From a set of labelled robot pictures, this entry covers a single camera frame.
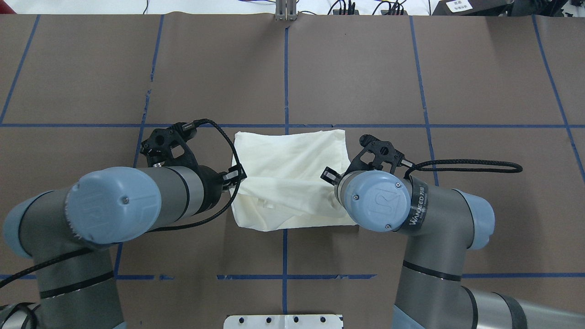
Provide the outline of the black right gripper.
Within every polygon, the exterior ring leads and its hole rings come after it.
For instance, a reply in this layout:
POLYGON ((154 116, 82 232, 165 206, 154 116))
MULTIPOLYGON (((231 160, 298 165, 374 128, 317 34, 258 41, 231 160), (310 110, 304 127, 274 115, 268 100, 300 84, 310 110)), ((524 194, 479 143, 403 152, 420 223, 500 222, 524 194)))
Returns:
POLYGON ((340 193, 343 195, 343 192, 341 192, 342 187, 344 186, 345 181, 349 179, 351 174, 352 173, 341 174, 330 167, 326 167, 320 178, 326 181, 326 183, 334 186, 334 194, 335 196, 339 196, 340 193))

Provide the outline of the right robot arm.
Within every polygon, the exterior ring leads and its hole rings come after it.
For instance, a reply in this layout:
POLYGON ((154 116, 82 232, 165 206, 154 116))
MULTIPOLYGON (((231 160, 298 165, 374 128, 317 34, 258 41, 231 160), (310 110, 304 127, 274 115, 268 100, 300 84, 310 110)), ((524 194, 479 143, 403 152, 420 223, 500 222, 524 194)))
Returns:
POLYGON ((463 286, 466 252, 495 231, 487 200, 456 189, 399 179, 386 171, 322 179, 361 228, 408 237, 393 304, 393 329, 582 329, 582 313, 548 308, 502 293, 463 286))

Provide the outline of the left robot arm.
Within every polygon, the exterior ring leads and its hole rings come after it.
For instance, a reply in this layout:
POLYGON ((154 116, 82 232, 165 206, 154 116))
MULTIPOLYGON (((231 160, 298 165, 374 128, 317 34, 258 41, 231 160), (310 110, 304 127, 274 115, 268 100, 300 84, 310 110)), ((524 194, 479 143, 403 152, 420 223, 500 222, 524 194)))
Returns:
POLYGON ((39 302, 1 307, 3 329, 125 329, 112 245, 212 209, 246 178, 242 166, 111 167, 71 187, 25 200, 6 216, 4 239, 34 265, 1 282, 35 272, 39 302))

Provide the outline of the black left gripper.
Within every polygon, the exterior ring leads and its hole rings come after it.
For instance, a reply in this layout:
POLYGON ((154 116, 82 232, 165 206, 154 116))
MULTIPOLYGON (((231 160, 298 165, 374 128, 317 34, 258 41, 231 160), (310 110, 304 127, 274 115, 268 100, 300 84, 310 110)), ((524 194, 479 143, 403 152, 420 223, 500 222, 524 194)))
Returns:
POLYGON ((217 172, 211 167, 199 166, 197 175, 203 186, 203 201, 199 211, 214 208, 221 198, 223 189, 234 189, 247 178, 243 168, 229 168, 228 171, 217 172))

